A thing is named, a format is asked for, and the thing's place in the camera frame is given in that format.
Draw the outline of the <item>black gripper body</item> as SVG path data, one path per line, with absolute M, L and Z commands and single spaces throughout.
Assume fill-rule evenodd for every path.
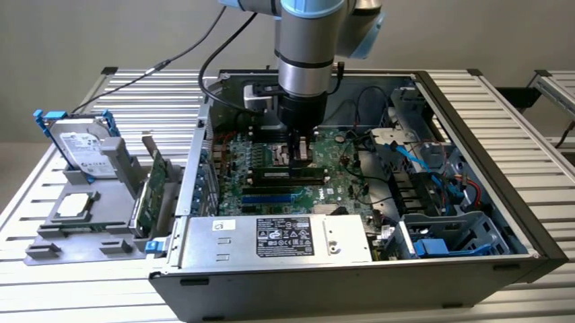
M 326 92 L 313 97 L 283 95 L 279 97 L 279 121 L 290 129 L 311 131 L 323 122 L 326 105 Z

